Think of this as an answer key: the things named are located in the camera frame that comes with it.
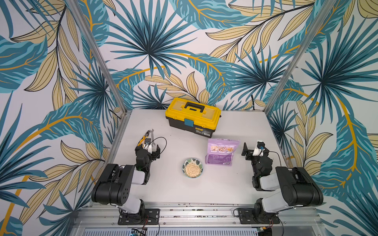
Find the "purple oats bag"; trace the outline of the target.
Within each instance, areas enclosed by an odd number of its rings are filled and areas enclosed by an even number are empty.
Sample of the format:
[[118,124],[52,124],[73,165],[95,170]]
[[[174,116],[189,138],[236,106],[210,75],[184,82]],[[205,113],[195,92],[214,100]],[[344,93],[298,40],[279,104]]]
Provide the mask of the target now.
[[239,147],[239,140],[208,139],[205,163],[210,165],[231,166],[235,151]]

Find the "green leaf pattern bowl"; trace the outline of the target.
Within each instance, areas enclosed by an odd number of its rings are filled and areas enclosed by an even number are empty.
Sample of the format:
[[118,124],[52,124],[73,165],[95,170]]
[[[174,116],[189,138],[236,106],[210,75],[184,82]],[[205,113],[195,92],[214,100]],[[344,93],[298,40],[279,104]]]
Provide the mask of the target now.
[[183,163],[182,171],[186,177],[195,179],[202,175],[203,164],[196,158],[189,158]]

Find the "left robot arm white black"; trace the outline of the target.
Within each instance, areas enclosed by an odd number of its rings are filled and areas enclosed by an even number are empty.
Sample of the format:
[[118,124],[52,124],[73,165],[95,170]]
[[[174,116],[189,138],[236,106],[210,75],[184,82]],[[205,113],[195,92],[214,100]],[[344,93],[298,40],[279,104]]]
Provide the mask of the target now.
[[160,158],[156,144],[138,145],[135,149],[136,164],[107,164],[95,184],[91,200],[102,205],[112,205],[123,214],[143,216],[142,199],[130,196],[132,185],[146,185],[150,178],[151,164]]

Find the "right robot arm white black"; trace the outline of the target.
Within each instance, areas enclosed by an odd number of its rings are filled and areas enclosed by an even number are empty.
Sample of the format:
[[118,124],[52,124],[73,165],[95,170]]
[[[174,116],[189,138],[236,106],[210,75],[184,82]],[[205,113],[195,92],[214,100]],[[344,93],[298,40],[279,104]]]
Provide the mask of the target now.
[[243,144],[242,156],[251,161],[252,184],[260,192],[273,192],[269,197],[259,198],[253,208],[239,208],[241,224],[279,223],[278,214],[295,207],[311,207],[323,204],[323,193],[303,167],[273,167],[269,157],[271,151],[264,142],[258,142],[255,149]]

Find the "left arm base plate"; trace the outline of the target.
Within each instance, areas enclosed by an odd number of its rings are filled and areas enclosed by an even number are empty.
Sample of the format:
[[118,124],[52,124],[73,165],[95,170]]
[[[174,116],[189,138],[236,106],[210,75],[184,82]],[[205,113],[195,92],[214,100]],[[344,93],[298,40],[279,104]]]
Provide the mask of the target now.
[[159,225],[159,217],[159,208],[141,209],[136,214],[120,211],[118,225]]

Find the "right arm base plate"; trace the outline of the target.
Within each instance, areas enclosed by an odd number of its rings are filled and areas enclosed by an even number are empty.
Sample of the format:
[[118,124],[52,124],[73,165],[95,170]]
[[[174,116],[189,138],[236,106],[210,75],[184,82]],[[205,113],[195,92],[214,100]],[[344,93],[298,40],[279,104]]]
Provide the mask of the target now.
[[280,220],[276,214],[260,212],[257,213],[254,208],[236,208],[233,211],[234,217],[237,217],[242,225],[279,225]]

